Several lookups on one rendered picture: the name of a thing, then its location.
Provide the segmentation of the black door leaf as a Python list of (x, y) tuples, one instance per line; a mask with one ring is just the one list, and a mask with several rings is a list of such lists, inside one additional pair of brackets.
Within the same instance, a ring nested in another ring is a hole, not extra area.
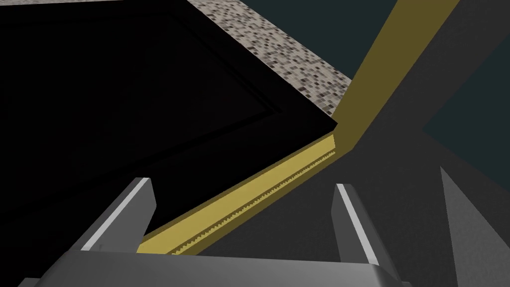
[(0, 6), (0, 287), (137, 177), (151, 232), (335, 126), (188, 0)]

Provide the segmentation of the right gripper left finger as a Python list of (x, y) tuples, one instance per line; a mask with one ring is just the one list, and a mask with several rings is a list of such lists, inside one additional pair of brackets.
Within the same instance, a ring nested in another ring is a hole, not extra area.
[(135, 253), (155, 210), (151, 179), (136, 177), (70, 250)]

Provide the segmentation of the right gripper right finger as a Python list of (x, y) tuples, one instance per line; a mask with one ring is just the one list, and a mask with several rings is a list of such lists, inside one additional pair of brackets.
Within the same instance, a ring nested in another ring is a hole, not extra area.
[(342, 262), (392, 266), (389, 254), (351, 184), (335, 184), (331, 218)]

